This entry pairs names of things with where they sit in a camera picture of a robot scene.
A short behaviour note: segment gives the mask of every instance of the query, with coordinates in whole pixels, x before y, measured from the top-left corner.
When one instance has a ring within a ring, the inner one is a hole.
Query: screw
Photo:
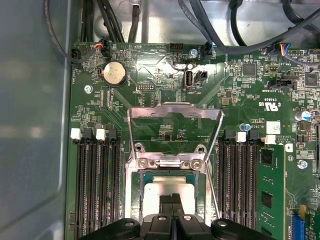
[[[138,160],[138,167],[140,169],[146,169],[148,167],[148,159],[141,158]]]
[[[134,225],[133,222],[127,222],[127,223],[125,224],[126,227],[131,227],[131,226],[133,226],[133,225]]]
[[[86,94],[92,93],[93,90],[94,90],[94,88],[93,88],[91,85],[85,85],[85,86],[84,86],[84,92],[85,92]]]
[[[185,216],[183,216],[183,219],[186,221],[190,221],[192,219],[192,217],[189,215],[185,215]]]
[[[225,221],[218,221],[217,224],[220,226],[220,227],[226,227],[227,224]]]
[[[305,160],[299,160],[298,161],[298,168],[306,169],[307,167],[308,167],[308,163]]]
[[[199,160],[194,160],[191,163],[191,168],[194,170],[199,170],[202,167],[202,164]]]
[[[189,57],[191,59],[195,59],[196,57],[198,57],[198,50],[197,49],[191,49],[189,51]]]

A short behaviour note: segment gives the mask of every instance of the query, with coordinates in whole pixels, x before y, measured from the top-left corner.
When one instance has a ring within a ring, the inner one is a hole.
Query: blue component
[[[292,233],[293,240],[304,240],[305,239],[305,221],[300,216],[292,217]]]

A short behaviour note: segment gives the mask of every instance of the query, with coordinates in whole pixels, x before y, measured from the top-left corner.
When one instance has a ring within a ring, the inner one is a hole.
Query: usb port
[[[184,72],[184,85],[186,87],[192,87],[194,85],[193,73],[191,70]]]

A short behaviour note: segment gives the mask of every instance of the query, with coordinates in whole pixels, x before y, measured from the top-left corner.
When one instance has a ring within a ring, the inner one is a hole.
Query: wire
[[[296,11],[291,6],[291,0],[282,0],[282,9],[285,16],[292,22],[294,25],[301,23],[304,19],[296,13]],[[314,35],[314,38],[317,40],[317,44],[320,46],[320,29],[314,26],[313,24],[309,24],[304,26],[304,29],[309,31]]]
[[[88,51],[88,53],[86,55],[84,55],[83,58],[81,59],[76,59],[73,58],[72,56],[68,55],[64,49],[61,47],[57,36],[55,34],[55,30],[52,26],[52,22],[51,22],[51,18],[50,18],[50,0],[44,0],[44,5],[43,5],[43,12],[44,12],[44,18],[45,18],[45,22],[46,22],[46,26],[48,28],[48,32],[50,34],[50,37],[52,39],[52,42],[54,43],[56,49],[66,58],[68,59],[71,63],[74,64],[81,64],[85,61],[87,61],[95,52],[96,49],[93,48],[90,51]]]
[[[237,25],[237,12],[238,7],[242,5],[242,0],[231,0],[229,3],[229,8],[231,9],[230,13],[230,23],[231,23],[231,31],[234,36],[234,39],[239,44],[239,46],[247,46],[245,41],[242,39]]]
[[[104,3],[102,2],[102,0],[96,0],[96,2],[98,3],[98,7],[101,11],[101,15],[104,20],[104,24],[106,26],[106,29],[108,30],[111,41],[117,42],[116,33],[115,33],[114,27],[111,23],[111,20],[107,14]]]
[[[213,26],[210,23],[210,20],[207,16],[207,13],[202,6],[200,0],[190,0],[191,7],[194,11],[195,16],[199,20],[199,23],[204,27],[206,32],[209,34],[210,38],[213,40],[215,45],[217,46],[218,49],[220,49],[223,53],[225,54],[230,54],[230,55],[241,55],[241,54],[248,54],[253,51],[259,50],[266,48],[268,46],[271,46],[272,44],[281,42],[293,34],[297,33],[299,30],[301,30],[304,26],[308,25],[311,23],[314,19],[320,16],[320,8],[316,10],[314,13],[312,13],[310,16],[308,16],[305,20],[303,20],[301,23],[298,25],[290,28],[288,31],[275,36],[269,40],[266,40],[264,42],[250,45],[250,46],[239,46],[239,47],[226,47],[223,42],[220,40],[218,34],[214,30]]]
[[[198,20],[194,17],[194,15],[191,13],[187,5],[185,4],[184,0],[178,0],[178,4],[183,11],[184,15],[189,19],[189,21],[202,33],[202,35],[205,37],[205,39],[212,43],[212,39],[209,37],[207,31],[204,29],[204,27],[198,22]]]
[[[137,36],[138,25],[139,25],[140,8],[138,5],[132,7],[132,23],[128,37],[128,43],[134,43]]]
[[[319,62],[306,62],[306,61],[299,61],[298,59],[293,58],[292,56],[289,55],[285,55],[284,56],[285,59],[288,59],[289,61],[302,65],[302,66],[319,66],[320,65],[320,61]]]
[[[86,41],[94,41],[94,1],[86,0],[87,9],[87,21],[86,21]]]
[[[117,17],[115,15],[115,12],[114,12],[113,8],[110,5],[109,0],[102,0],[102,2],[104,4],[104,6],[105,6],[106,14],[108,15],[108,17],[110,18],[110,20],[112,22],[112,26],[113,26],[115,35],[116,35],[116,37],[118,39],[118,41],[115,41],[115,42],[124,43],[125,42],[124,36],[122,35],[121,29],[120,29],[120,26],[119,26],[119,22],[117,20]]]
[[[88,8],[85,0],[82,1],[82,16],[81,16],[81,31],[80,31],[80,41],[86,41],[86,31],[87,31],[87,14]]]

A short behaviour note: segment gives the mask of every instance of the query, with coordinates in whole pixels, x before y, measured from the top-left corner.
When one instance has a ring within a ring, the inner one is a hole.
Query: chip
[[[272,195],[263,191],[261,194],[261,203],[266,207],[272,209],[272,198]]]
[[[254,63],[243,64],[244,76],[256,76],[256,65]]]
[[[93,127],[95,126],[95,123],[94,123],[94,122],[88,122],[88,123],[86,124],[86,126],[87,126],[88,128],[93,128]]]
[[[311,129],[311,122],[309,122],[309,121],[299,122],[299,130],[300,131],[309,131],[310,129]]]
[[[221,105],[229,105],[229,98],[228,97],[222,97],[221,98]]]
[[[263,164],[272,165],[272,151],[267,149],[261,150],[261,162]]]
[[[318,86],[318,75],[316,73],[306,73],[304,75],[304,85],[306,87]]]

